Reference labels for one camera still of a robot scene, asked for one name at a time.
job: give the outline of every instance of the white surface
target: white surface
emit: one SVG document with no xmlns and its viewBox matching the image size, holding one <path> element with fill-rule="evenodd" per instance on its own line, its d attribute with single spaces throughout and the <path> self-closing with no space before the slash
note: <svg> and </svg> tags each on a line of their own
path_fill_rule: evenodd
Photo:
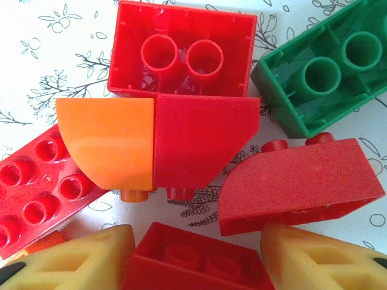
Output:
<svg viewBox="0 0 387 290">
<path fill-rule="evenodd" d="M 219 10 L 240 10 L 241 13 L 257 14 L 260 17 L 258 29 L 264 32 L 264 39 L 267 39 L 268 42 L 264 43 L 257 37 L 254 59 L 258 59 L 265 52 L 283 44 L 287 39 L 303 32 L 309 25 L 321 21 L 352 0 L 176 2 L 176 5 L 194 5 L 202 8 L 210 4 L 207 5 L 209 9 L 215 7 Z M 55 70 L 58 72 L 63 70 L 61 75 L 67 76 L 66 84 L 63 82 L 65 79 L 61 80 L 63 86 L 60 89 L 63 92 L 55 94 L 51 101 L 63 96 L 69 90 L 72 92 L 73 88 L 80 90 L 86 87 L 91 96 L 103 96 L 107 78 L 103 69 L 107 69 L 109 64 L 116 13 L 117 1 L 113 0 L 3 0 L 0 3 L 0 27 L 2 27 L 0 110 L 4 114 L 0 116 L 0 156 L 4 157 L 18 150 L 51 126 L 50 121 L 54 118 L 50 120 L 47 115 L 54 113 L 54 103 L 51 102 L 47 107 L 38 111 L 39 101 L 36 98 L 28 102 L 27 95 L 34 97 L 38 91 L 42 94 L 49 94 L 49 96 L 52 92 L 56 92 L 53 89 L 50 92 L 43 92 L 44 88 L 39 85 L 40 77 L 52 76 L 55 78 Z M 61 18 L 64 18 L 61 23 L 65 27 L 70 23 L 66 29 L 60 24 L 47 27 Z M 103 61 L 105 66 L 96 65 L 94 73 L 88 77 L 88 70 L 82 68 L 84 62 L 76 54 L 87 56 L 89 51 L 90 56 L 87 58 L 90 61 L 97 61 L 103 51 L 102 59 L 105 59 Z M 250 95 L 256 94 L 253 86 L 250 93 Z M 42 97 L 41 100 L 46 100 L 49 96 Z M 332 126 L 329 131 L 336 139 L 358 138 L 366 155 L 372 159 L 371 162 L 384 188 L 387 188 L 387 148 L 385 146 L 387 96 L 382 95 L 379 100 L 371 101 L 359 111 Z M 244 150 L 245 155 L 251 154 L 250 145 L 261 147 L 268 141 L 285 138 L 281 129 L 272 123 L 265 113 L 262 114 L 261 130 Z M 289 143 L 291 146 L 302 145 L 303 140 L 291 140 Z M 233 166 L 234 164 L 230 163 L 227 168 L 231 169 Z M 212 185 L 220 186 L 224 178 L 225 175 L 220 174 Z M 135 238 L 139 242 L 151 222 L 159 221 L 258 249 L 259 233 L 220 237 L 217 219 L 214 218 L 217 207 L 216 194 L 212 202 L 205 200 L 199 202 L 201 205 L 194 202 L 183 205 L 170 204 L 167 202 L 164 190 L 161 189 L 151 195 L 147 202 L 125 204 L 120 201 L 119 195 L 110 192 L 75 215 L 65 225 L 61 225 L 60 228 L 64 227 L 65 235 L 73 238 L 115 224 L 127 223 L 134 227 Z M 197 206 L 199 210 L 205 212 L 195 214 L 194 209 Z M 185 210 L 188 210 L 186 216 L 181 216 Z M 383 198 L 342 219 L 300 227 L 358 245 L 374 247 L 378 251 L 387 253 L 386 214 L 387 199 Z M 189 225 L 198 222 L 204 225 L 197 227 Z"/>
</svg>

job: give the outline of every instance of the black triangle marking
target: black triangle marking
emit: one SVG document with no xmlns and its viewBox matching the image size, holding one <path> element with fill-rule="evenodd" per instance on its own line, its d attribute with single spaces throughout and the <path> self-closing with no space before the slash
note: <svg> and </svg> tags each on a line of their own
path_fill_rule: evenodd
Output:
<svg viewBox="0 0 387 290">
<path fill-rule="evenodd" d="M 380 266 L 384 267 L 384 269 L 387 269 L 387 259 L 385 259 L 385 258 L 374 258 L 374 261 L 377 262 Z"/>
<path fill-rule="evenodd" d="M 0 269 L 0 285 L 8 281 L 12 276 L 24 268 L 27 264 L 24 262 L 14 263 L 8 266 L 5 266 Z"/>
</svg>

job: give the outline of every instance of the green building block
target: green building block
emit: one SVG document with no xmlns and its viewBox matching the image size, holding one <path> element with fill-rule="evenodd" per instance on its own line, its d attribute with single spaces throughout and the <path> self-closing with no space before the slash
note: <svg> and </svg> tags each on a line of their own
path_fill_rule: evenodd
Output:
<svg viewBox="0 0 387 290">
<path fill-rule="evenodd" d="M 357 0 L 264 56 L 251 78 L 289 138 L 387 91 L 387 0 Z"/>
</svg>

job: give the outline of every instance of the plastic toy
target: plastic toy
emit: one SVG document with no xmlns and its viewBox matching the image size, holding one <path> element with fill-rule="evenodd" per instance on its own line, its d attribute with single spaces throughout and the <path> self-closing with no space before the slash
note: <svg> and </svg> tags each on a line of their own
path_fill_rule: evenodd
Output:
<svg viewBox="0 0 387 290">
<path fill-rule="evenodd" d="M 259 128 L 259 99 L 159 95 L 156 99 L 154 182 L 173 198 L 193 198 Z"/>
<path fill-rule="evenodd" d="M 274 290 L 254 250 L 154 222 L 133 252 L 127 290 Z"/>
<path fill-rule="evenodd" d="M 79 170 L 53 126 L 0 163 L 0 256 L 26 247 L 106 192 Z"/>
<path fill-rule="evenodd" d="M 124 97 L 246 96 L 256 20 L 120 1 L 108 89 Z"/>
<path fill-rule="evenodd" d="M 22 251 L 15 255 L 11 261 L 15 261 L 17 259 L 23 258 L 25 256 L 42 251 L 47 248 L 51 248 L 64 242 L 66 242 L 66 240 L 62 237 L 62 235 L 58 231 L 53 231 L 47 236 L 41 238 L 40 240 L 37 240 L 32 245 L 25 247 Z"/>
<path fill-rule="evenodd" d="M 341 218 L 385 195 L 356 139 L 321 133 L 305 144 L 272 141 L 234 168 L 220 192 L 223 236 Z"/>
<path fill-rule="evenodd" d="M 18 259 L 0 269 L 1 289 L 121 290 L 133 250 L 131 226 L 118 225 Z"/>
<path fill-rule="evenodd" d="M 387 6 L 358 0 L 264 56 L 251 78 L 289 138 L 311 138 L 387 90 Z"/>
<path fill-rule="evenodd" d="M 56 110 L 76 164 L 127 202 L 147 200 L 158 187 L 171 199 L 192 199 L 259 127 L 258 98 L 59 98 Z"/>
<path fill-rule="evenodd" d="M 387 255 L 285 225 L 266 225 L 265 267 L 277 290 L 387 289 Z"/>
</svg>

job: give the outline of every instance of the red building block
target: red building block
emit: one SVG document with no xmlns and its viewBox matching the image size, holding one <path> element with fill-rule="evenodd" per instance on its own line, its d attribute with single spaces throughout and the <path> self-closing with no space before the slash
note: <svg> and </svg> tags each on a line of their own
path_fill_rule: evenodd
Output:
<svg viewBox="0 0 387 290">
<path fill-rule="evenodd" d="M 26 247 L 105 192 L 78 169 L 53 126 L 0 163 L 0 256 Z"/>
<path fill-rule="evenodd" d="M 167 187 L 169 198 L 193 197 L 194 189 L 205 188 L 258 127 L 258 98 L 159 95 L 154 185 Z"/>
<path fill-rule="evenodd" d="M 126 290 L 274 290 L 258 253 L 154 222 L 134 251 Z"/>
<path fill-rule="evenodd" d="M 220 193 L 223 236 L 341 218 L 385 195 L 356 139 L 322 133 L 306 145 L 273 141 L 235 167 Z"/>
<path fill-rule="evenodd" d="M 246 96 L 257 17 L 121 0 L 108 89 Z"/>
</svg>

